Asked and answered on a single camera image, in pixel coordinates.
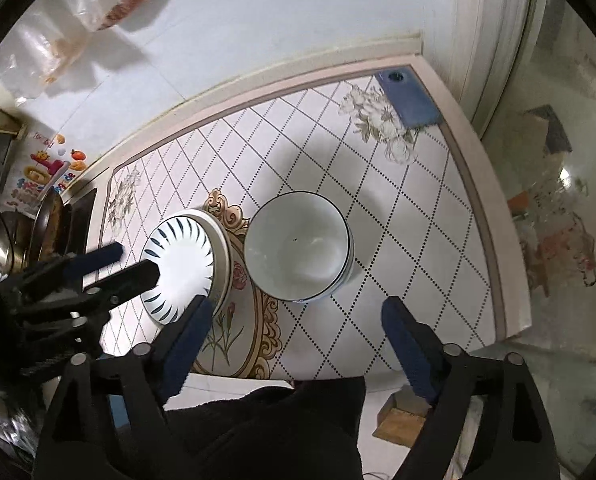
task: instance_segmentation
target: person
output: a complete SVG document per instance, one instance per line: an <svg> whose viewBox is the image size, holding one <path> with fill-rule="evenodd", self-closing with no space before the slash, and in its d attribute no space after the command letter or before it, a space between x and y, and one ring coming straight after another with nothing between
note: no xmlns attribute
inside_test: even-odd
<svg viewBox="0 0 596 480"><path fill-rule="evenodd" d="M296 381L294 388L266 386L165 417L203 480L361 480L357 442L365 395L362 377ZM143 478L128 424L118 437L122 472ZM30 470L12 457L0 444L0 480L30 479Z"/></svg>

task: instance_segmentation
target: striped plate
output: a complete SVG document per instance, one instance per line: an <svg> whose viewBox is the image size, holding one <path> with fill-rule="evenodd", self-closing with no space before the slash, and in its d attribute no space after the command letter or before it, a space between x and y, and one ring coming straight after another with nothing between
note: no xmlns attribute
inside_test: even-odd
<svg viewBox="0 0 596 480"><path fill-rule="evenodd" d="M209 295L215 267L213 256L207 233L188 216L166 219L153 230L140 259L157 263L160 279L140 298L154 321L173 322L195 295Z"/></svg>

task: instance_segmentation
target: brown box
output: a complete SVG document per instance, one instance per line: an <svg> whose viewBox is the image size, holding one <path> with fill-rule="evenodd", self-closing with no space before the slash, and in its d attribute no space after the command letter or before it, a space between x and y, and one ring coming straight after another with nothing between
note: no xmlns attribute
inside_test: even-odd
<svg viewBox="0 0 596 480"><path fill-rule="evenodd" d="M378 427L373 436L412 447L430 408L424 399L413 393L411 386L405 385L391 394L378 412Z"/></svg>

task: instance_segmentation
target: diamond pattern tablecloth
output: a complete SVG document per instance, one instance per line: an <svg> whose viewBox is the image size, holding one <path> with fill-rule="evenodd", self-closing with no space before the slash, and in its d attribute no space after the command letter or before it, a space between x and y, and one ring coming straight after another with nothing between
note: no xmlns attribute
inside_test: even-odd
<svg viewBox="0 0 596 480"><path fill-rule="evenodd" d="M263 368L246 374L305 380L399 369L380 326L388 295L401 296L444 342L469 351L494 342L478 226L443 134L436 126L421 132L409 166L386 160L382 145L364 143L349 116L339 114L351 84L377 85L366 77L270 100L201 126L120 169L110 198L134 169L141 178L121 231L114 235L109 224L104 230L103 242L117 239L126 254L100 276L137 261L162 218L202 206L212 189L220 189L229 205L239 205L245 218L280 193L311 190L347 216L355 240L353 275L325 300L278 302L273 312L261 311L275 318L261 330L274 327L277 345L265 354ZM213 373L233 375L251 359L248 341L257 336L249 325L259 321L244 314L238 319L242 330L230 354L213 346ZM113 311L102 341L107 352L124 354L157 331L135 298Z"/></svg>

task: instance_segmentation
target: metal bolt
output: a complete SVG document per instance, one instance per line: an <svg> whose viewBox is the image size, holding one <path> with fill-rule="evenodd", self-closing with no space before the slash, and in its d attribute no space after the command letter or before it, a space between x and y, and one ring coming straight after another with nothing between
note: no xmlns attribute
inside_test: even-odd
<svg viewBox="0 0 596 480"><path fill-rule="evenodd" d="M85 354L80 353L80 354L74 354L71 362L72 362L72 365L74 365L74 366L80 366L86 360L87 360L87 356Z"/></svg>
<svg viewBox="0 0 596 480"><path fill-rule="evenodd" d="M456 345L455 343L447 343L446 345L443 346L443 351L447 355L450 355L453 357L457 357L460 354L462 354L462 348L460 348L460 346Z"/></svg>
<svg viewBox="0 0 596 480"><path fill-rule="evenodd" d="M151 352L151 345L149 343L138 343L136 346L134 346L134 348L132 348L132 352L138 357L147 355L149 352Z"/></svg>
<svg viewBox="0 0 596 480"><path fill-rule="evenodd" d="M73 326L73 328L78 328L79 326L83 326L86 322L87 322L86 316L76 317L76 319L74 319L72 321L72 326Z"/></svg>
<svg viewBox="0 0 596 480"><path fill-rule="evenodd" d="M524 358L520 354L516 354L516 352L508 354L506 360L516 366L522 366L524 364Z"/></svg>

